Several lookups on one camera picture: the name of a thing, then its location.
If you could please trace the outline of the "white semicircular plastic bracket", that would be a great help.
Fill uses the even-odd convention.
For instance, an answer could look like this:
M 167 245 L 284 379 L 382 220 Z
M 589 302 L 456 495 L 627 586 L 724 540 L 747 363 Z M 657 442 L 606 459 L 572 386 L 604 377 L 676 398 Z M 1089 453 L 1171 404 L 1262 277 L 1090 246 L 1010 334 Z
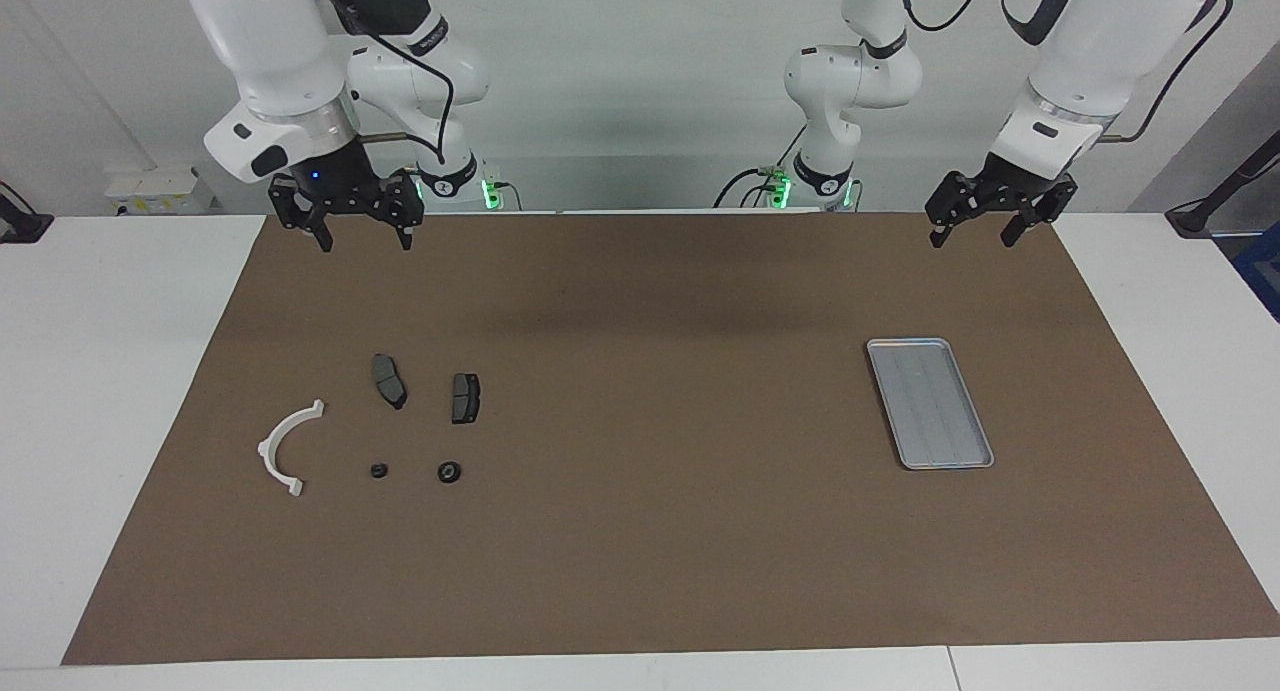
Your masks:
M 310 407 L 296 409 L 296 412 L 282 418 L 282 421 L 279 421 L 274 427 L 271 427 L 271 431 L 268 433 L 268 436 L 262 441 L 259 441 L 256 447 L 259 458 L 261 459 L 265 471 L 275 482 L 280 482 L 280 485 L 285 488 L 285 491 L 288 491 L 288 494 L 292 498 L 301 496 L 305 489 L 305 482 L 303 480 L 294 476 L 289 476 L 289 473 L 282 471 L 282 468 L 278 465 L 279 448 L 282 445 L 282 441 L 289 435 L 289 433 L 294 430 L 294 427 L 300 427 L 303 424 L 314 421 L 314 418 L 321 418 L 325 413 L 325 409 L 326 409 L 325 401 L 323 399 L 312 401 L 312 404 L 310 404 Z

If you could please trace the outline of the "long grey brake pad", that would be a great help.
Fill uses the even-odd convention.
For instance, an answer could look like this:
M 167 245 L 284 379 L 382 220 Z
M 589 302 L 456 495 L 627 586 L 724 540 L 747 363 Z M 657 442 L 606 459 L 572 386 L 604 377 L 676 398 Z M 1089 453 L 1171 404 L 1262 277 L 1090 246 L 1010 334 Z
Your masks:
M 404 386 L 396 360 L 389 354 L 374 354 L 371 360 L 371 375 L 375 389 L 385 403 L 394 409 L 403 409 L 407 403 L 408 392 Z

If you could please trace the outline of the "blue box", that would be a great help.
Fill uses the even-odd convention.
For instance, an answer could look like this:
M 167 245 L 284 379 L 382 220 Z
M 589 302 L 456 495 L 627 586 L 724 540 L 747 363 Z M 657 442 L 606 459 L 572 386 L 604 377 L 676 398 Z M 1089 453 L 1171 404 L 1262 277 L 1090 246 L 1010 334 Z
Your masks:
M 1231 266 L 1263 308 L 1280 322 L 1280 221 L 1235 253 Z

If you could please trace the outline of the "brown table mat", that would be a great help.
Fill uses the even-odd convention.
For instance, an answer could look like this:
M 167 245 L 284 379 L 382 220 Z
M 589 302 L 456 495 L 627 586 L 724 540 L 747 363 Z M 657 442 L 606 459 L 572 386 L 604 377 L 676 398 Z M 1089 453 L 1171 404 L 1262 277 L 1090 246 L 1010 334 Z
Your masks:
M 1005 223 L 266 221 L 64 663 L 1280 635 L 1059 237 Z M 900 463 L 878 337 L 947 340 L 992 467 Z M 256 447 L 315 399 L 292 498 Z

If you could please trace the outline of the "white power box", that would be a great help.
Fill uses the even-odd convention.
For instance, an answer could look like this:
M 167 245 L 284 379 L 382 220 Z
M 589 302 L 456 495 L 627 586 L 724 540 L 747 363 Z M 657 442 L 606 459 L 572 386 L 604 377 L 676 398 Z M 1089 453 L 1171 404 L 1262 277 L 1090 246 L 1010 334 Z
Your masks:
M 110 173 L 104 193 L 106 212 L 211 214 L 221 203 L 196 168 L 155 168 L 146 171 Z

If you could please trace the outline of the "silver metal tray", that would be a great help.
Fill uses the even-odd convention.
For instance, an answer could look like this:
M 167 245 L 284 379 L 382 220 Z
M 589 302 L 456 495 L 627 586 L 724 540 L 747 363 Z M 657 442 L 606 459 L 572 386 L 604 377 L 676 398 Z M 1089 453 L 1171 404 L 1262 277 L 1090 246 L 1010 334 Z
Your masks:
M 900 463 L 984 470 L 995 454 L 954 349 L 942 337 L 878 337 L 867 354 Z

